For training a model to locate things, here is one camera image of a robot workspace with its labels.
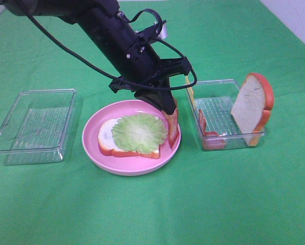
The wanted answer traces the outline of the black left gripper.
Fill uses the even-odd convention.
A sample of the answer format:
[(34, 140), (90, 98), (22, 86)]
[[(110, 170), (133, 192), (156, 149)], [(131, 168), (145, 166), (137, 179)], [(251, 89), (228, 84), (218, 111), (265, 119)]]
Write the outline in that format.
[(179, 57), (161, 59), (149, 41), (135, 33), (108, 35), (108, 60), (120, 73), (109, 88), (114, 92), (130, 90), (134, 97), (144, 101), (159, 111), (173, 114), (175, 102), (171, 90), (186, 88), (171, 87), (169, 77), (188, 75), (191, 64), (180, 51), (165, 41), (153, 38), (176, 52)]

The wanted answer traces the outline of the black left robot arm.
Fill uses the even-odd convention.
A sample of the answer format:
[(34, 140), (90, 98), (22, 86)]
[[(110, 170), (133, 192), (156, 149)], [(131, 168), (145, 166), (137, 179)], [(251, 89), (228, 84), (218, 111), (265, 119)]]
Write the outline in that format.
[(161, 59), (152, 48), (152, 43), (163, 42), (166, 24), (154, 10), (147, 12), (156, 23), (136, 32), (117, 1), (0, 1), (0, 5), (31, 22), (36, 22), (36, 16), (56, 16), (78, 24), (119, 72), (119, 77), (111, 77), (113, 92), (130, 90), (137, 99), (168, 115), (175, 111), (169, 78), (193, 69), (184, 55)]

